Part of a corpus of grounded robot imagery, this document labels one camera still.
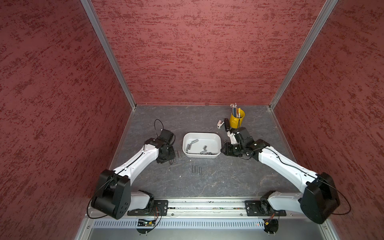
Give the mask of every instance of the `white plastic bin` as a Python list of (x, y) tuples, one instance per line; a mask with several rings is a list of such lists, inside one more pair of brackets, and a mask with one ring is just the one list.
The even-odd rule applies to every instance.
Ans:
[[(187, 145), (193, 140), (198, 142), (192, 144), (190, 150), (186, 150)], [(215, 155), (200, 154), (207, 146), (207, 152), (216, 153)], [(207, 132), (189, 132), (183, 138), (183, 152), (187, 157), (216, 158), (220, 154), (221, 139), (216, 133)]]

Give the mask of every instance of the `black cable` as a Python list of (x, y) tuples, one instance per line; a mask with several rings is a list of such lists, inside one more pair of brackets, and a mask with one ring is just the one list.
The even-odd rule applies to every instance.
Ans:
[(351, 204), (349, 203), (348, 199), (344, 196), (344, 194), (342, 194), (339, 190), (337, 190), (335, 187), (329, 185), (328, 183), (323, 182), (323, 181), (320, 181), (320, 180), (317, 179), (316, 177), (313, 177), (313, 178), (316, 179), (316, 180), (319, 181), (319, 182), (322, 182), (322, 183), (324, 183), (324, 184), (330, 186), (330, 187), (333, 188), (334, 190), (336, 190), (338, 193), (340, 193), (340, 194), (344, 197), (345, 201), (347, 202), (348, 207), (349, 207), (349, 210), (348, 210), (347, 212), (342, 213), (342, 214), (334, 214), (334, 213), (332, 213), (333, 215), (347, 215), (348, 213), (350, 213), (350, 212), (352, 211), (352, 206), (351, 206)]
[(248, 159), (245, 159), (245, 158), (242, 158), (242, 157), (239, 156), (239, 158), (244, 159), (244, 160), (249, 160), (249, 159), (251, 159), (252, 157), (249, 157)]
[[(157, 134), (157, 131), (156, 131), (156, 121), (159, 121), (161, 123), (161, 126), (162, 126), (161, 130), (164, 129), (164, 125), (163, 125), (163, 123), (162, 123), (162, 121), (160, 119), (155, 119), (155, 121), (153, 122), (153, 126), (155, 127), (155, 133), (156, 133), (156, 136), (158, 137), (159, 135)], [(173, 138), (173, 142), (170, 145), (166, 145), (167, 147), (171, 147), (175, 143), (176, 135), (173, 135), (173, 137), (174, 137)]]
[(161, 123), (161, 126), (163, 126), (161, 130), (164, 129), (164, 125), (163, 125), (163, 123), (160, 121), (160, 119), (155, 119), (155, 121), (153, 122), (153, 126), (155, 127), (156, 136), (158, 136), (157, 131), (156, 131), (156, 121), (159, 121), (159, 122)]
[(110, 183), (119, 173), (121, 173), (122, 171), (124, 171), (125, 169), (122, 169), (120, 172), (118, 172), (116, 175), (114, 175), (113, 177), (111, 177), (111, 179), (110, 180), (108, 180), (108, 181), (106, 181), (96, 192), (95, 192), (95, 194), (91, 197), (91, 199), (89, 200), (89, 202), (88, 202), (88, 205), (87, 205), (87, 216), (90, 218), (90, 219), (98, 219), (98, 218), (102, 218), (102, 217), (106, 217), (106, 216), (108, 216), (108, 214), (107, 215), (104, 215), (104, 216), (101, 216), (101, 217), (91, 217), (90, 215), (89, 215), (89, 213), (88, 213), (88, 207), (89, 207), (89, 205), (91, 204), (91, 201), (92, 201), (92, 199), (96, 196), (96, 194), (97, 194), (97, 192), (98, 191), (100, 191), (100, 189), (102, 189), (106, 184), (108, 184), (108, 183)]
[[(308, 175), (308, 176), (310, 176), (310, 177), (313, 177), (313, 176), (309, 175), (308, 173), (304, 172), (303, 170), (301, 170), (301, 169), (299, 169), (299, 168), (297, 168), (297, 167), (295, 167), (295, 166), (292, 166), (292, 165), (289, 165), (289, 164), (284, 163), (284, 162), (280, 159), (279, 155), (278, 155), (274, 150), (269, 149), (269, 148), (266, 148), (266, 149), (268, 149), (268, 150), (272, 151), (274, 154), (276, 154), (276, 156), (278, 157), (278, 159), (280, 160), (281, 163), (283, 163), (283, 164), (285, 164), (285, 165), (287, 165), (287, 166), (290, 166), (290, 167), (294, 167), (294, 168), (296, 168), (296, 169), (302, 171), (304, 174), (306, 174), (306, 175)], [(339, 190), (337, 190), (335, 187), (329, 185), (328, 183), (323, 182), (323, 181), (317, 179), (317, 177), (313, 177), (313, 178), (316, 179), (316, 180), (319, 181), (319, 182), (322, 182), (322, 183), (324, 183), (324, 184), (330, 186), (330, 187), (333, 188), (334, 190), (336, 190), (338, 193), (340, 193), (340, 194), (344, 197), (345, 201), (347, 202), (348, 207), (349, 207), (349, 210), (348, 210), (347, 212), (342, 213), (342, 214), (334, 214), (334, 213), (332, 213), (333, 215), (346, 215), (346, 214), (348, 214), (348, 213), (350, 213), (350, 212), (352, 211), (352, 206), (351, 206), (351, 204), (349, 203), (348, 199), (344, 196), (344, 194), (342, 194)]]
[(156, 207), (156, 209), (160, 209), (160, 212), (161, 212), (161, 215), (160, 215), (160, 219), (159, 219), (159, 221), (157, 222), (157, 224), (152, 228), (152, 230), (154, 230), (155, 229), (155, 227), (157, 227), (157, 225), (160, 223), (160, 221), (161, 221), (161, 218), (162, 218), (162, 216), (163, 216), (163, 211), (161, 210), (161, 207)]
[[(143, 154), (143, 152), (140, 154), (140, 156), (138, 156), (133, 162), (131, 162), (127, 167), (129, 167), (131, 164), (133, 164), (137, 159), (139, 159), (141, 157), (141, 155)], [(111, 177), (110, 180), (108, 180), (107, 182), (105, 182), (97, 191), (95, 191), (94, 195), (91, 197), (91, 199), (89, 200), (88, 202), (88, 205), (87, 205), (87, 216), (90, 218), (90, 219), (98, 219), (98, 218), (102, 218), (102, 217), (106, 217), (108, 215), (104, 215), (102, 217), (91, 217), (88, 213), (88, 207), (89, 205), (91, 204), (91, 201), (92, 199), (96, 196), (97, 192), (100, 191), (100, 189), (102, 189), (106, 184), (109, 184), (113, 179), (115, 179), (115, 177), (117, 175), (119, 175), (119, 173), (121, 173), (122, 171), (124, 171), (127, 167), (124, 167), (120, 172), (116, 173), (113, 177)]]

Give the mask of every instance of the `gray tabletop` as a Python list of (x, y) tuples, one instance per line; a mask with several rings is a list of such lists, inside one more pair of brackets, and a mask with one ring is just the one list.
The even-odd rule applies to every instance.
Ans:
[[(242, 110), (245, 112), (242, 126), (253, 139), (261, 138), (289, 157), (267, 106), (242, 106)], [(156, 138), (154, 120), (158, 118), (165, 129), (175, 134), (174, 149), (180, 150), (182, 158), (177, 158), (172, 165), (150, 163), (135, 179), (132, 191), (145, 190), (156, 198), (257, 197), (270, 190), (298, 192), (292, 183), (254, 159), (244, 160), (222, 153), (215, 159), (184, 155), (182, 140), (188, 132), (213, 132), (220, 136), (222, 143), (229, 140), (223, 127), (217, 129), (217, 122), (229, 118), (230, 114), (230, 106), (138, 106), (114, 167), (131, 158), (145, 140)], [(193, 164), (202, 167), (203, 175), (192, 173)]]

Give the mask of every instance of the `black mounting plate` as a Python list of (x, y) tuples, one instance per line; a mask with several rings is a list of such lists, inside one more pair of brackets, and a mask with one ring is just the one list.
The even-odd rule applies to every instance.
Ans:
[[(168, 211), (168, 200), (154, 200), (153, 207), (161, 209), (160, 216), (166, 216)], [(127, 212), (128, 216), (148, 216), (148, 212), (144, 209), (136, 209)]]
[[(270, 217), (271, 215), (263, 214), (261, 211), (261, 201), (252, 201), (252, 200), (247, 200), (245, 202), (245, 209), (247, 210), (247, 216), (248, 217), (264, 217), (268, 216)], [(275, 210), (275, 216), (278, 217), (285, 217), (287, 216), (287, 213), (285, 210)]]

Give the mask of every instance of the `yellow cup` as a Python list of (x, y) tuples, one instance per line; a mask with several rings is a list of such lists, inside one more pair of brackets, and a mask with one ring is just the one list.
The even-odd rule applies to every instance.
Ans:
[(231, 118), (229, 119), (229, 125), (231, 126), (231, 128), (239, 128), (241, 126), (241, 123), (243, 122), (244, 116), (245, 112), (242, 109), (240, 109), (240, 118), (235, 118), (231, 114)]

